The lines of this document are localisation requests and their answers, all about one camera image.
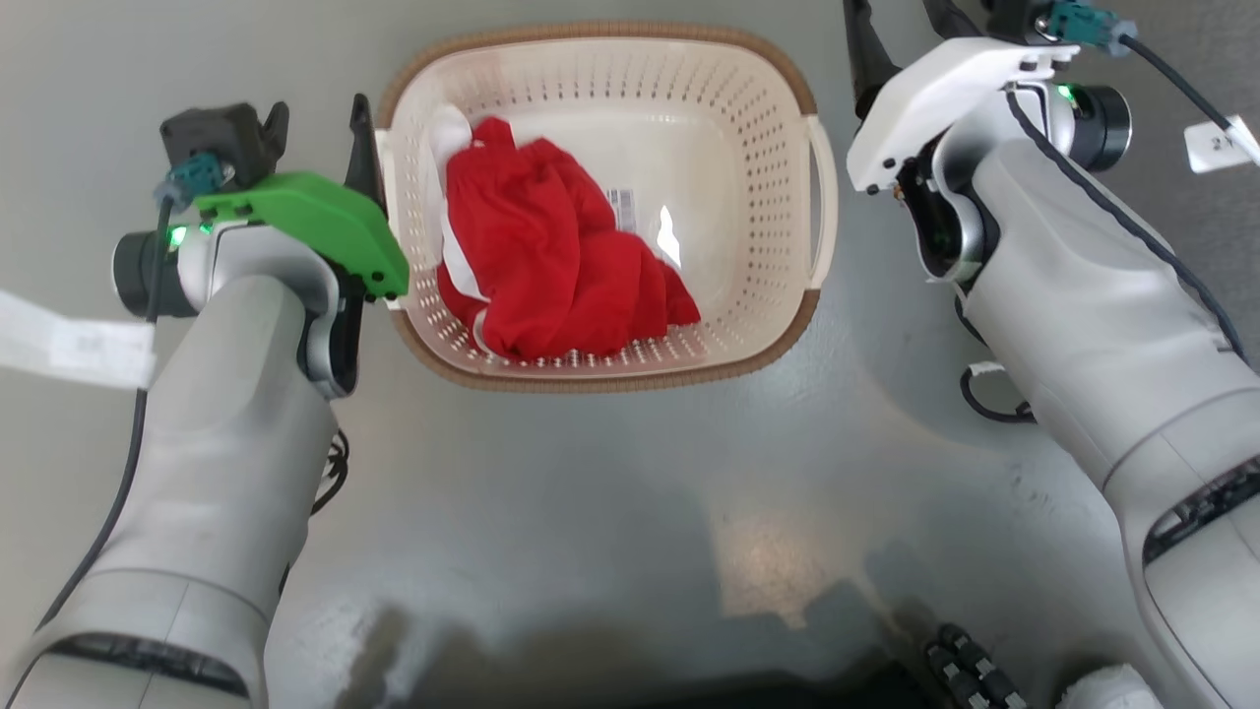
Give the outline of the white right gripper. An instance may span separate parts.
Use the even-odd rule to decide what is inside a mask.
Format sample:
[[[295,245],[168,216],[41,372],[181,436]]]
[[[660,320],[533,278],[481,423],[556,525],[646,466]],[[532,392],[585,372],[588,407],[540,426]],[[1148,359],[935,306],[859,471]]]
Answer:
[[[872,24],[869,3],[845,1],[854,113],[863,121],[847,152],[856,190],[890,188],[896,166],[917,156],[989,94],[1021,81],[1047,81],[1079,54],[1077,44],[954,39],[985,37],[985,31],[954,1],[921,3],[932,31],[946,40],[901,71]]]

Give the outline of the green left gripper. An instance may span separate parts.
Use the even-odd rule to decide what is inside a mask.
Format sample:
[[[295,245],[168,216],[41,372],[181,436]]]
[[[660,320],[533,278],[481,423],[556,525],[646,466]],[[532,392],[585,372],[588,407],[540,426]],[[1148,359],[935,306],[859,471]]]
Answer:
[[[372,106],[354,94],[349,118],[352,150],[344,184],[319,173],[276,173],[248,190],[198,196],[199,212],[215,220],[271,225],[360,277],[377,298],[410,292],[410,261],[388,220]]]

